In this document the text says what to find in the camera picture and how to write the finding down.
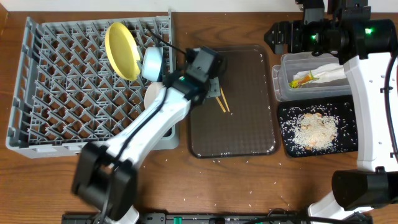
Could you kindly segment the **green yellow snack wrapper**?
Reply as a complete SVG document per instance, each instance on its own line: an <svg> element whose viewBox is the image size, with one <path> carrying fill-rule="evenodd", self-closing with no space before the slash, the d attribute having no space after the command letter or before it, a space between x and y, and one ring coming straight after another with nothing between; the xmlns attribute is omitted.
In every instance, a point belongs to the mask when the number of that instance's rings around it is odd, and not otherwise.
<svg viewBox="0 0 398 224"><path fill-rule="evenodd" d="M303 85L311 83L318 78L314 77L312 72L306 72L301 77L296 78L292 82L289 83L289 87L291 88L301 88Z"/></svg>

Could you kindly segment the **light blue bowl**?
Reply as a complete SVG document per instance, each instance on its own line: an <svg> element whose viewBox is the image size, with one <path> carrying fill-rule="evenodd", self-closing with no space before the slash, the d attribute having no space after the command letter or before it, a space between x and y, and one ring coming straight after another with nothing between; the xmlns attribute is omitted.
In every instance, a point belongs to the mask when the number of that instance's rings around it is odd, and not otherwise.
<svg viewBox="0 0 398 224"><path fill-rule="evenodd" d="M160 82L162 79L162 64L162 47L148 47L142 64L142 76L151 82Z"/></svg>

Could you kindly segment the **wooden chopstick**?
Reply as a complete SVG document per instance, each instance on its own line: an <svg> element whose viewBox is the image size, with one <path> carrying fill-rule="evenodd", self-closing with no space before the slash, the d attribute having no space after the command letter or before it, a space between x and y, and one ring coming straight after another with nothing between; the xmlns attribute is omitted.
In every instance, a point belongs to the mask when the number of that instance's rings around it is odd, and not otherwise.
<svg viewBox="0 0 398 224"><path fill-rule="evenodd" d="M220 100L220 98L219 98L218 96L216 97L216 100L217 100L217 102L218 102L220 108L222 109L222 111L225 113L225 112L226 112L226 109L225 109L225 107L223 106L223 104L222 104L222 102L221 102L221 100Z"/></svg>
<svg viewBox="0 0 398 224"><path fill-rule="evenodd" d="M224 101L225 109L226 109L228 112L230 112L229 104L228 104L228 101L227 101L227 99L226 99L226 97L225 97L225 94L224 94L224 91L223 91L222 87L220 87L220 93L221 93L221 97L222 97L222 99L223 99L223 101Z"/></svg>

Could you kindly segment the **white paper napkin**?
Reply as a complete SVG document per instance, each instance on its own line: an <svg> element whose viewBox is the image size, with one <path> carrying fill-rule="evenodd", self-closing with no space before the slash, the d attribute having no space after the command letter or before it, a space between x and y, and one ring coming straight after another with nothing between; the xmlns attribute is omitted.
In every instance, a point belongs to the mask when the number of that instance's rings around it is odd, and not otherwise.
<svg viewBox="0 0 398 224"><path fill-rule="evenodd" d="M327 83L335 80L345 79L345 71L342 65L338 63L329 63L313 70L298 72L294 75L294 81L312 76L314 83Z"/></svg>

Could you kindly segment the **yellow plastic plate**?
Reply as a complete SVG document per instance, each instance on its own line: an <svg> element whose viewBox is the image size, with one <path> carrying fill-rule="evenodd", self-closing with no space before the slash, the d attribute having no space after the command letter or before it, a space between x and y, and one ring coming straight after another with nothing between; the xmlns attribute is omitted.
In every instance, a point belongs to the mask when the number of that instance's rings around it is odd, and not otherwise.
<svg viewBox="0 0 398 224"><path fill-rule="evenodd" d="M141 70L141 60L136 41L129 29L120 22L112 23L106 30L105 49L108 60L117 75L125 80L135 81Z"/></svg>

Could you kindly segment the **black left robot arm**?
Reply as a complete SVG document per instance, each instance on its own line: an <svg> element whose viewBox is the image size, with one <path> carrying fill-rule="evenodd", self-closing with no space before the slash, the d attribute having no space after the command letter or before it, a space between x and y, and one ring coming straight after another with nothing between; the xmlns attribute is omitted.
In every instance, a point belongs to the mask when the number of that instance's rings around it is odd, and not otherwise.
<svg viewBox="0 0 398 224"><path fill-rule="evenodd" d="M88 142L80 152L72 193L98 209L92 223L136 223L138 172L162 137L203 104L212 78L228 61L208 47L187 49L185 65L163 79L154 102L127 128L102 145Z"/></svg>

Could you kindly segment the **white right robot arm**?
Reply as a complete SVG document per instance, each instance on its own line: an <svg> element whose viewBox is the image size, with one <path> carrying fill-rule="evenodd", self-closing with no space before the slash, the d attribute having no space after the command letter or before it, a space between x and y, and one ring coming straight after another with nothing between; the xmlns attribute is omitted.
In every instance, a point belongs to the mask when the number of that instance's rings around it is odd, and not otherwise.
<svg viewBox="0 0 398 224"><path fill-rule="evenodd" d="M389 19L275 23L264 34L275 54L329 53L349 81L358 132L357 169L338 170L332 190L307 209L307 223L350 223L397 203L397 33Z"/></svg>

